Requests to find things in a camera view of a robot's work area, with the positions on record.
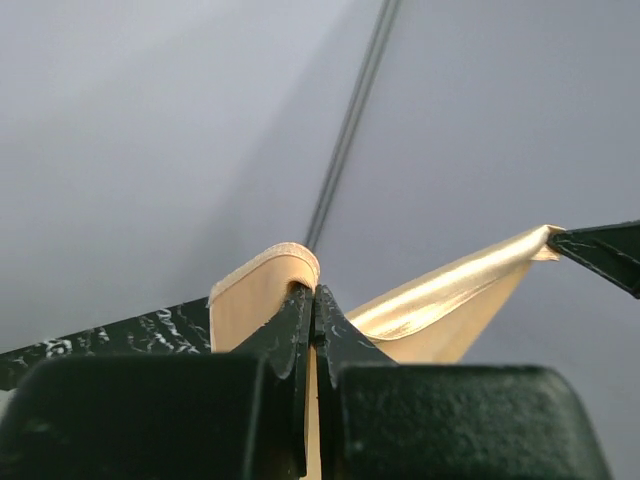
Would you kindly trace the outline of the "peach satin napkin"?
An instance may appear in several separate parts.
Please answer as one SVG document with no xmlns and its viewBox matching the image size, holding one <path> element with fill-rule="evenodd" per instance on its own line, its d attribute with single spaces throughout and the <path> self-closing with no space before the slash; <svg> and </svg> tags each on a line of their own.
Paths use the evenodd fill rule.
<svg viewBox="0 0 640 480">
<path fill-rule="evenodd" d="M 280 309 L 297 286 L 312 293 L 306 479 L 522 479 L 570 472 L 536 452 L 552 400 L 527 401 L 548 375 L 532 368 L 461 367 L 462 356 L 537 261 L 555 261 L 552 225 L 532 228 L 401 285 L 345 314 L 396 365 L 380 382 L 374 414 L 381 451 L 363 478 L 323 478 L 320 468 L 313 302 L 318 259 L 304 246 L 274 245 L 218 281 L 209 297 L 213 354 L 231 352 Z M 522 411 L 534 410 L 532 420 Z M 215 478 L 215 479 L 301 479 Z"/>
</svg>

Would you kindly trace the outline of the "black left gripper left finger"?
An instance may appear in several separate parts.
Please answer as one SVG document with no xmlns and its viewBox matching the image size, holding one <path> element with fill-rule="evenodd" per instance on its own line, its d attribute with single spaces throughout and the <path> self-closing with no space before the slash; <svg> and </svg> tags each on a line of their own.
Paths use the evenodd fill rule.
<svg viewBox="0 0 640 480">
<path fill-rule="evenodd" d="M 306 475 L 311 306 L 295 287 L 265 325 L 212 357 L 213 478 Z"/>
</svg>

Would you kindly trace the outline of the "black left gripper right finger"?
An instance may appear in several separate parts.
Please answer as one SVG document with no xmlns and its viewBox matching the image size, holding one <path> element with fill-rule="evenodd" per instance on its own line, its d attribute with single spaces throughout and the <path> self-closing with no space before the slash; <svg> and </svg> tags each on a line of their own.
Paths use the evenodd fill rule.
<svg viewBox="0 0 640 480">
<path fill-rule="evenodd" d="M 356 328 L 329 287 L 313 302 L 319 454 L 323 478 L 363 478 L 381 451 L 375 401 L 380 382 L 396 363 Z"/>
</svg>

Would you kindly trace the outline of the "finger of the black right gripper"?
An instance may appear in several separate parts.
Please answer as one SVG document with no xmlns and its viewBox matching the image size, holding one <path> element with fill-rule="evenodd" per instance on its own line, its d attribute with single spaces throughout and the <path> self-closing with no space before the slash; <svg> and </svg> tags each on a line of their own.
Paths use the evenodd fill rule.
<svg viewBox="0 0 640 480">
<path fill-rule="evenodd" d="M 551 234 L 547 245 L 638 299 L 639 234 L 635 220 Z"/>
</svg>

